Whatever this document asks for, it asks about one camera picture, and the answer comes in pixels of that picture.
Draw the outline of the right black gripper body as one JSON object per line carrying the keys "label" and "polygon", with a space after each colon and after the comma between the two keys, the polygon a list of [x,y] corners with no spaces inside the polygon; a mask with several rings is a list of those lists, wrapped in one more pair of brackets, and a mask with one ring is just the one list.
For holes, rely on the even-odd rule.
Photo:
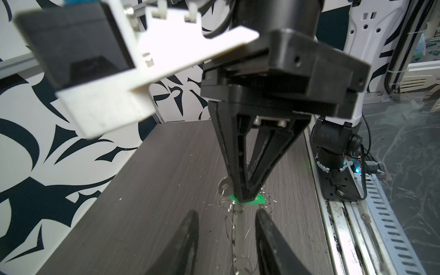
{"label": "right black gripper body", "polygon": [[201,95],[223,102],[352,117],[370,65],[292,29],[279,29],[208,62]]}

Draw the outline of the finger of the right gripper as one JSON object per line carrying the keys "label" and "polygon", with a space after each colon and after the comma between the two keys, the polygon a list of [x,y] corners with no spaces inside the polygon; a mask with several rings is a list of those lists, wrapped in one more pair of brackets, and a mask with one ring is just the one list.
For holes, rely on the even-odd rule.
{"label": "finger of the right gripper", "polygon": [[240,203],[250,202],[254,195],[247,187],[246,135],[252,129],[254,116],[237,103],[209,101],[208,110],[232,180],[233,194]]}
{"label": "finger of the right gripper", "polygon": [[311,115],[294,115],[291,118],[256,117],[254,128],[258,129],[258,134],[246,169],[246,201],[255,199],[275,165],[310,121]]}

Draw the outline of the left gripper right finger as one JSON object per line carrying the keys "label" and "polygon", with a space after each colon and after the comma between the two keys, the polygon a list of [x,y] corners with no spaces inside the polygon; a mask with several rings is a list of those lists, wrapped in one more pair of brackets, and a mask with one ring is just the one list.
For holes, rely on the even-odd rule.
{"label": "left gripper right finger", "polygon": [[264,209],[256,212],[255,227],[258,268],[261,275],[310,274]]}

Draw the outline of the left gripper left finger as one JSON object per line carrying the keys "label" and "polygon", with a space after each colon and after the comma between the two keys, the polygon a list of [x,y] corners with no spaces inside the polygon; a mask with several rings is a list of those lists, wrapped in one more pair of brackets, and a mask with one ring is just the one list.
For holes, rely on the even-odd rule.
{"label": "left gripper left finger", "polygon": [[148,275],[193,275],[197,262],[199,215],[191,210],[171,241],[146,272]]}

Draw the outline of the green capped key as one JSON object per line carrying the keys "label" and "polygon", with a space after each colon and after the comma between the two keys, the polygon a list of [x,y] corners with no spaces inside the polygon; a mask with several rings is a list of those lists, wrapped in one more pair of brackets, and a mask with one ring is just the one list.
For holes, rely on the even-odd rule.
{"label": "green capped key", "polygon": [[228,198],[235,204],[239,205],[264,205],[267,202],[266,198],[263,197],[261,194],[258,194],[253,201],[249,202],[240,202],[238,198],[233,194],[228,196]]}

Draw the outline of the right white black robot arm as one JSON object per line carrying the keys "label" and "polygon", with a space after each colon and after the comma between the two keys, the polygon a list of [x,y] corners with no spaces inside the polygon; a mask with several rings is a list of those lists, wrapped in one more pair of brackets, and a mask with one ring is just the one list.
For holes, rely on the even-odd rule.
{"label": "right white black robot arm", "polygon": [[201,94],[209,100],[240,203],[256,199],[310,125],[324,198],[366,199],[366,179],[357,187],[347,158],[366,155],[358,129],[371,65],[408,6],[408,1],[353,1],[346,44],[337,50],[315,39],[323,1],[233,2],[228,25],[250,28],[259,37],[208,62]]}

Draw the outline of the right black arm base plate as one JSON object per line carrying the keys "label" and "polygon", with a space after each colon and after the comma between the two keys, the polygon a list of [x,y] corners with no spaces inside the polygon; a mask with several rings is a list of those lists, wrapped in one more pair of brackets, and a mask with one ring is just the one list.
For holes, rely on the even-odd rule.
{"label": "right black arm base plate", "polygon": [[346,156],[312,144],[322,195],[329,201],[357,202],[367,198],[367,174],[354,173]]}

